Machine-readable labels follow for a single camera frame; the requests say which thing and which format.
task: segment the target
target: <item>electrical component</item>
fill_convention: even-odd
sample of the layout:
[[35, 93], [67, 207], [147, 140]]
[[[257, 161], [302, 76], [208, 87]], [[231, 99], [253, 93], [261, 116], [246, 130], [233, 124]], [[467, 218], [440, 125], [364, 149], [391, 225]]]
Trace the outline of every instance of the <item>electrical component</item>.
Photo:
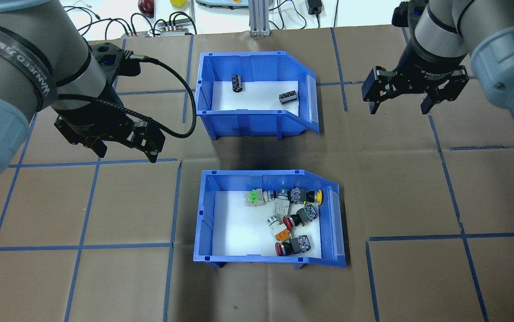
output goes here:
[[233, 91], [235, 93], [241, 93], [243, 91], [243, 83], [241, 82], [241, 76], [235, 75], [231, 77], [231, 85], [233, 86]]
[[279, 194], [275, 197], [275, 208], [273, 213], [279, 216], [287, 216], [289, 213], [289, 190], [281, 189]]
[[297, 238], [291, 238], [287, 242], [277, 242], [275, 244], [277, 256], [300, 254], [309, 250], [311, 250], [311, 243], [308, 241], [307, 235], [301, 235]]
[[298, 225], [305, 226], [309, 222], [312, 222], [316, 219], [319, 214], [316, 212], [315, 208], [312, 204], [308, 204], [303, 208], [296, 211], [296, 214], [291, 216], [284, 216], [283, 223], [287, 226], [289, 230], [292, 230], [294, 227]]
[[283, 242], [291, 238], [291, 229], [281, 222], [277, 216], [273, 215], [267, 218], [267, 224], [276, 240]]
[[297, 99], [296, 91], [294, 91], [294, 90], [279, 95], [279, 102], [281, 102], [281, 104], [285, 104], [285, 103], [294, 101], [296, 99]]
[[247, 191], [243, 197], [245, 206], [263, 206], [266, 202], [273, 201], [273, 193], [261, 188]]
[[291, 198], [289, 198], [291, 203], [304, 203], [308, 202], [318, 202], [321, 204], [323, 202], [323, 192], [320, 191], [306, 191], [303, 188], [294, 187], [291, 189]]
[[320, 14], [323, 11], [322, 0], [306, 0], [307, 12], [311, 16]]

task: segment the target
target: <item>capacitor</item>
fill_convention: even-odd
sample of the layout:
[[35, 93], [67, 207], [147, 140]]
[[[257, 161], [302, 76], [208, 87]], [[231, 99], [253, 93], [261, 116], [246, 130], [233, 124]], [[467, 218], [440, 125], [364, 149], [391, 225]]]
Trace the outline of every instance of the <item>capacitor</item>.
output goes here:
[[240, 93], [243, 91], [243, 82], [241, 82], [241, 76], [235, 75], [231, 77], [231, 85], [233, 86], [233, 91], [235, 93]]

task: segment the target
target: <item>cable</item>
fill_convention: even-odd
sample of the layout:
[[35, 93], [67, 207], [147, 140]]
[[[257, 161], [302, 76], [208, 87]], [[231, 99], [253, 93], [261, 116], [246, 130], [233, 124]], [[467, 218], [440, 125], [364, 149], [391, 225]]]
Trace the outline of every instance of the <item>cable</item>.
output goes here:
[[269, 23], [273, 24], [273, 25], [275, 26], [275, 28], [277, 28], [278, 30], [281, 30], [281, 29], [279, 28], [279, 26], [277, 26], [277, 24], [276, 24], [275, 22], [273, 22], [273, 21], [269, 20]]
[[[72, 7], [70, 9], [66, 10], [66, 12], [69, 12], [69, 11], [75, 10], [75, 9], [79, 9], [82, 12], [87, 13], [88, 17], [90, 17], [90, 23], [94, 22], [94, 19], [92, 19], [92, 14], [90, 12], [87, 12], [86, 10], [84, 10], [84, 8], [82, 8], [82, 7]], [[86, 31], [84, 31], [83, 35], [86, 34], [88, 32], [88, 30], [90, 30], [90, 26], [88, 26], [88, 29]]]
[[190, 16], [188, 16], [188, 14], [185, 13], [185, 12], [177, 12], [177, 14], [175, 16], [173, 16], [172, 24], [174, 26], [176, 25], [176, 18], [179, 17], [179, 16], [185, 16], [186, 18], [188, 18], [191, 21], [191, 25], [194, 27], [195, 34], [198, 34], [198, 29], [195, 27], [194, 20]]
[[149, 30], [153, 29], [152, 23], [149, 22], [147, 16], [144, 16], [141, 13], [133, 13], [132, 16], [130, 16], [130, 25], [132, 25], [132, 31], [134, 32], [134, 35], [136, 34], [136, 27], [134, 27], [134, 16], [142, 16], [148, 22], [148, 24], [150, 25], [150, 29]]
[[96, 17], [96, 19], [100, 20], [100, 16], [98, 16], [98, 14], [96, 14], [96, 12], [94, 12], [94, 11], [90, 10], [89, 8], [76, 7], [76, 6], [63, 6], [63, 8], [69, 8], [69, 9], [67, 10], [67, 12], [69, 12], [69, 11], [71, 11], [71, 10], [74, 10], [74, 9], [84, 10], [84, 11], [86, 11], [86, 12], [90, 12], [90, 13], [92, 13], [92, 14]]
[[91, 22], [90, 24], [87, 24], [86, 26], [83, 26], [83, 27], [78, 28], [78, 31], [83, 30], [83, 29], [84, 29], [84, 28], [86, 28], [86, 27], [90, 27], [90, 26], [92, 26], [92, 25], [98, 24], [99, 22], [102, 22], [102, 21], [111, 21], [111, 20], [112, 20], [112, 19], [110, 19], [110, 18], [106, 18], [106, 19], [101, 19], [101, 20], [98, 20], [98, 21], [94, 21], [94, 22]]
[[110, 22], [108, 22], [108, 24], [106, 25], [106, 30], [104, 30], [104, 40], [108, 40], [108, 27], [110, 27], [110, 24], [112, 24], [112, 22], [117, 22], [119, 24], [122, 25], [122, 28], [124, 28], [124, 33], [126, 33], [126, 35], [129, 35], [128, 34], [128, 29], [126, 29], [126, 26], [124, 26], [124, 24], [120, 21], [118, 21], [120, 18], [116, 18], [116, 19], [112, 19], [110, 20]]
[[335, 6], [335, 8], [334, 8], [334, 24], [333, 24], [333, 28], [335, 28], [337, 26], [337, 13], [338, 13], [338, 0], [337, 0], [337, 6]]
[[283, 14], [281, 13], [281, 8], [277, 8], [279, 12], [279, 18], [281, 18], [281, 29], [285, 29], [285, 20], [283, 19]]
[[300, 14], [298, 10], [296, 10], [296, 6], [295, 6], [295, 3], [293, 2], [293, 0], [286, 0], [286, 1], [291, 1], [291, 3], [293, 4], [293, 8], [295, 8], [296, 14], [298, 14], [304, 20], [304, 26], [300, 27], [299, 29], [305, 29], [307, 27], [307, 20], [306, 20], [306, 18], [304, 18], [303, 15]]
[[169, 134], [169, 135], [171, 135], [173, 137], [177, 137], [179, 139], [185, 139], [186, 137], [191, 136], [193, 134], [194, 130], [195, 130], [197, 114], [196, 114], [196, 107], [195, 107], [195, 98], [194, 98], [194, 94], [191, 91], [190, 86], [183, 79], [183, 77], [181, 77], [176, 71], [174, 71], [171, 67], [169, 67], [168, 65], [165, 65], [161, 61], [158, 61], [157, 59], [153, 59], [153, 58], [147, 57], [147, 56], [144, 56], [144, 58], [140, 58], [138, 60], [143, 62], [143, 63], [151, 63], [151, 64], [155, 64], [155, 65], [158, 65], [160, 67], [163, 67], [163, 68], [167, 69], [167, 71], [169, 71], [172, 75], [174, 75], [184, 85], [185, 90], [187, 91], [187, 93], [190, 96], [191, 106], [192, 106], [192, 122], [191, 122], [191, 127], [190, 127], [190, 129], [186, 133], [184, 133], [184, 134], [176, 133], [176, 132], [170, 130], [165, 125], [161, 124], [160, 122], [154, 120], [153, 118], [150, 118], [149, 116], [145, 116], [143, 114], [140, 114], [140, 113], [135, 112], [133, 110], [129, 110], [128, 108], [125, 108], [125, 107], [120, 106], [118, 104], [114, 104], [112, 102], [101, 100], [101, 99], [96, 98], [96, 97], [79, 95], [79, 94], [61, 94], [61, 95], [59, 95], [59, 100], [79, 100], [79, 101], [84, 101], [84, 102], [94, 102], [94, 103], [102, 104], [104, 106], [110, 106], [110, 107], [115, 108], [116, 110], [120, 110], [121, 112], [124, 112], [124, 113], [126, 113], [126, 114], [128, 114], [130, 116], [134, 116], [135, 118], [139, 118], [139, 119], [144, 120], [146, 122], [150, 122], [151, 124], [153, 124], [154, 126], [159, 128], [160, 130], [166, 132], [167, 134]]
[[298, 10], [296, 10], [296, 5], [295, 5], [295, 3], [294, 3], [294, 1], [293, 1], [293, 0], [284, 0], [284, 2], [281, 2], [277, 7], [275, 7], [275, 8], [270, 8], [270, 9], [269, 9], [269, 11], [272, 11], [272, 10], [275, 10], [275, 9], [279, 9], [279, 8], [280, 8], [283, 4], [285, 4], [286, 2], [291, 2], [291, 3], [293, 4], [293, 8], [295, 9], [296, 14], [298, 14], [298, 15], [299, 15], [299, 17], [301, 17], [301, 18], [303, 19], [303, 21], [304, 21], [304, 26], [302, 26], [302, 27], [301, 27], [301, 28], [299, 28], [299, 29], [305, 29], [305, 28], [307, 27], [307, 19], [306, 19], [306, 18], [304, 18], [304, 17], [303, 17], [303, 15], [302, 15], [302, 14], [300, 14]]
[[277, 4], [278, 4], [278, 5], [277, 5], [277, 7], [275, 7], [275, 8], [270, 8], [270, 9], [269, 9], [269, 11], [271, 12], [271, 11], [273, 11], [273, 10], [275, 10], [275, 9], [278, 9], [278, 8], [280, 8], [280, 7], [281, 7], [285, 2], [289, 2], [289, 1], [291, 1], [291, 0], [285, 0], [284, 2], [281, 2], [281, 4], [279, 4], [279, 1], [277, 1]]

